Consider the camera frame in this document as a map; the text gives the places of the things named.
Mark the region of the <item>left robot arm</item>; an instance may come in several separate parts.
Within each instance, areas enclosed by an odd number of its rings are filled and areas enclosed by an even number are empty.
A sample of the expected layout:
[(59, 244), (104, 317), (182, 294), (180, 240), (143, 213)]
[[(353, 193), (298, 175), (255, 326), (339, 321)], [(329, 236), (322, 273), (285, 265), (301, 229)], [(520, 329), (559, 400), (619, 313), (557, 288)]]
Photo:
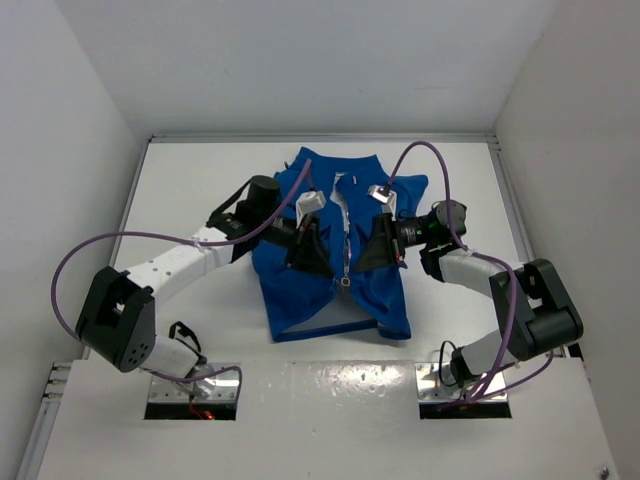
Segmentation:
[(157, 333), (158, 310), (262, 242), (284, 249), (286, 268), (332, 277), (317, 216), (325, 204), (324, 193), (315, 188), (282, 197), (276, 179), (251, 177), (176, 247), (124, 271), (97, 272), (75, 326), (77, 336), (123, 373), (141, 369), (182, 384), (210, 376), (198, 342)]

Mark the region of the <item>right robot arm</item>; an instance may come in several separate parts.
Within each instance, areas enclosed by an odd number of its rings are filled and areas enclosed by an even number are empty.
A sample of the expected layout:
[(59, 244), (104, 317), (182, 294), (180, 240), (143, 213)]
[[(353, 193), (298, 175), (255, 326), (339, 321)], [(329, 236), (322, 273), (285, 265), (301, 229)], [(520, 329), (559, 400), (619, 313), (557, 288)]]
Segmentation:
[(489, 298), (498, 327), (479, 340), (453, 349), (441, 383), (464, 388), (518, 362), (578, 341), (582, 319), (555, 266), (546, 259), (505, 268), (495, 260), (461, 248), (467, 208), (440, 201), (422, 216), (397, 219), (380, 213), (356, 264), (356, 272), (400, 265), (407, 248), (418, 247), (431, 278), (466, 287)]

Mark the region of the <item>blue zip jacket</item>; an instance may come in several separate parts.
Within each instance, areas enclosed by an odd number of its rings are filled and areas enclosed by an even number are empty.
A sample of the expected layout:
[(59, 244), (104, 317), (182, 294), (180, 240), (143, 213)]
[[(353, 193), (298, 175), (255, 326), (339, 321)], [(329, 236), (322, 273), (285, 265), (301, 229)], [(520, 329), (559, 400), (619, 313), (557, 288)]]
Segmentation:
[[(301, 341), (367, 329), (375, 329), (391, 340), (410, 339), (399, 267), (362, 273), (355, 270), (371, 237), (373, 218), (383, 211), (382, 203), (372, 198), (369, 191), (389, 181), (377, 156), (328, 157), (303, 147), (295, 160), (274, 176), (283, 191), (291, 189), (304, 165), (310, 167), (311, 177), (300, 189), (315, 187), (326, 198), (325, 207), (317, 215), (333, 275), (323, 277), (295, 271), (285, 264), (285, 250), (267, 242), (253, 250), (252, 264), (259, 278), (273, 340)], [(366, 313), (366, 318), (309, 326), (309, 321), (341, 293), (347, 294)]]

